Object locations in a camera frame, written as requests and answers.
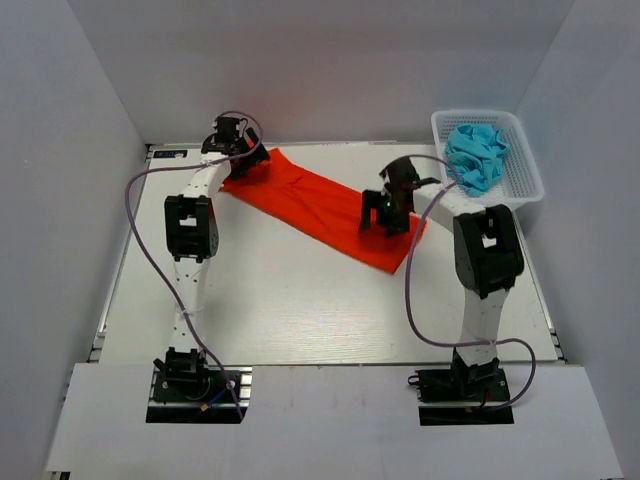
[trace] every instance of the orange cloth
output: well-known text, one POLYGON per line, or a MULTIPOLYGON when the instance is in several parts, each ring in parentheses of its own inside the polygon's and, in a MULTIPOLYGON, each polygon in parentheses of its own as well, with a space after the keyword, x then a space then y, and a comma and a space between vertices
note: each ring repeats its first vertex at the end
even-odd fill
POLYGON ((415 215, 410 233, 386 237, 375 223, 358 232, 360 192, 294 165, 277 148, 269 155, 269 162, 225 183, 222 191, 372 267, 388 273, 398 269, 418 226, 415 215))

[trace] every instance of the blue cloth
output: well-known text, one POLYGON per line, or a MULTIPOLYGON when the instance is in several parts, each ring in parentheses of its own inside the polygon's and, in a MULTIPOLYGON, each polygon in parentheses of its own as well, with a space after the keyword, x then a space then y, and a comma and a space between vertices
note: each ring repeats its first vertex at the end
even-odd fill
POLYGON ((502 177, 502 157, 509 144, 501 140, 502 130, 490 125, 460 125, 449 134, 447 160, 460 175, 460 187, 479 197, 502 177))

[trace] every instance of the towel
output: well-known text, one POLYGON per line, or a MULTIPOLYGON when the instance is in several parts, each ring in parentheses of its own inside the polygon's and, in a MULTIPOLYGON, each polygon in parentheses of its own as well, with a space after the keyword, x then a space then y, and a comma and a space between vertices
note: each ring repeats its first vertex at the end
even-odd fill
POLYGON ((378 225, 358 232, 360 192, 294 165, 277 148, 269 156, 246 177, 226 182, 222 191, 367 265, 387 273, 398 269, 418 217, 411 216, 411 230, 403 235, 387 237, 378 225))
POLYGON ((502 130, 490 125, 460 125, 449 134, 447 160, 461 177, 460 187, 472 197, 481 196, 502 177, 502 157, 510 146, 501 137, 502 130))

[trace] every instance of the white tabletop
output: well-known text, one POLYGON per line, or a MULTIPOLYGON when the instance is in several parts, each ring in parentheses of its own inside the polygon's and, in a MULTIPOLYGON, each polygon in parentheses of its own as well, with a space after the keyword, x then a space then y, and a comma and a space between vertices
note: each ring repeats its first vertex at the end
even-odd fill
MULTIPOLYGON (((294 163, 356 190, 380 188, 378 172, 409 153, 434 153, 419 145, 303 145, 282 148, 294 163)), ((156 159, 151 167, 192 164, 156 159)), ((415 159, 421 176, 439 176, 433 163, 415 159)), ((137 222, 154 258, 170 272, 163 204, 193 172, 150 175, 137 222)), ((220 248, 212 259, 202 334, 219 358, 234 365, 440 363, 451 351, 425 345, 411 332, 403 300, 404 265, 388 275, 359 263, 227 194, 215 198, 220 248)), ((416 200, 416 208, 425 202, 416 200)), ((416 322, 440 341, 460 335, 463 289, 454 271, 453 238, 429 222, 414 257, 412 292, 416 322)), ((540 293, 525 265, 504 307, 500 338, 530 342, 539 360, 557 355, 540 293)), ((107 317, 102 364, 149 364, 163 357, 174 320, 166 286, 132 241, 107 317)), ((499 347, 502 361, 529 360, 518 345, 499 347)))

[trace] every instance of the white plastic basket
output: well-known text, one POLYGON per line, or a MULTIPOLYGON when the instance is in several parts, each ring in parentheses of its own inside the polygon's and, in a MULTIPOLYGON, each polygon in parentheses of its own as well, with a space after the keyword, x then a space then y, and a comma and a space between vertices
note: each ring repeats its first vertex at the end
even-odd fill
MULTIPOLYGON (((512 210, 529 202, 537 202, 544 196, 540 174, 529 148, 529 142, 518 117, 509 112, 495 110, 443 110, 431 115, 431 126, 438 155, 445 158, 444 148, 449 134, 457 126, 465 123, 485 123, 503 130, 502 139, 511 149, 503 159, 503 173, 500 181, 480 197, 470 197, 477 203, 490 207, 500 203, 512 210)), ((441 178, 447 177, 446 167, 440 165, 441 178)), ((452 191, 468 196, 461 188, 452 191)))

